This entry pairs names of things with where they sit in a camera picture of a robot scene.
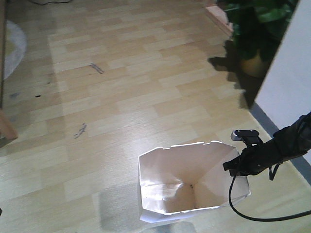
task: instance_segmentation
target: baseboard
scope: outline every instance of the baseboard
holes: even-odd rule
[[[272,120],[265,114],[257,103],[253,104],[250,112],[271,137],[276,131],[279,130],[279,128],[272,122]],[[291,159],[291,162],[311,185],[311,165],[308,161],[304,157],[298,157]]]
[[[228,24],[225,12],[217,5],[207,6],[206,15],[228,36],[232,35],[232,24]]]

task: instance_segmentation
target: round rug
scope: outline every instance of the round rug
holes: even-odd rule
[[[7,20],[5,39],[4,79],[7,79],[23,59],[27,48],[27,39],[23,30]]]

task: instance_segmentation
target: green leaf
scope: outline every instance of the green leaf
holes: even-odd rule
[[[289,22],[287,20],[281,19],[274,22],[265,23],[265,27],[275,40],[281,41],[288,27],[288,24]]]
[[[254,8],[261,23],[271,22],[284,18],[291,13],[288,4],[278,4],[273,0],[253,0]]]

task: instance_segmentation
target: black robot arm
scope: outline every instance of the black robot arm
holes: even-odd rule
[[[272,180],[280,164],[302,156],[311,149],[311,112],[302,115],[293,125],[285,127],[273,134],[273,138],[265,143],[255,130],[235,130],[231,138],[242,140],[247,147],[237,158],[223,164],[231,176],[257,175],[269,168]]]

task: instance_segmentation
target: paper bag opening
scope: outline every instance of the paper bag opening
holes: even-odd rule
[[[179,219],[192,216],[195,211],[227,206],[232,177],[222,164],[238,155],[235,147],[217,141],[155,148],[141,155],[139,183],[143,210],[162,215],[162,219],[173,215]],[[233,202],[249,194],[247,178],[237,177]]]

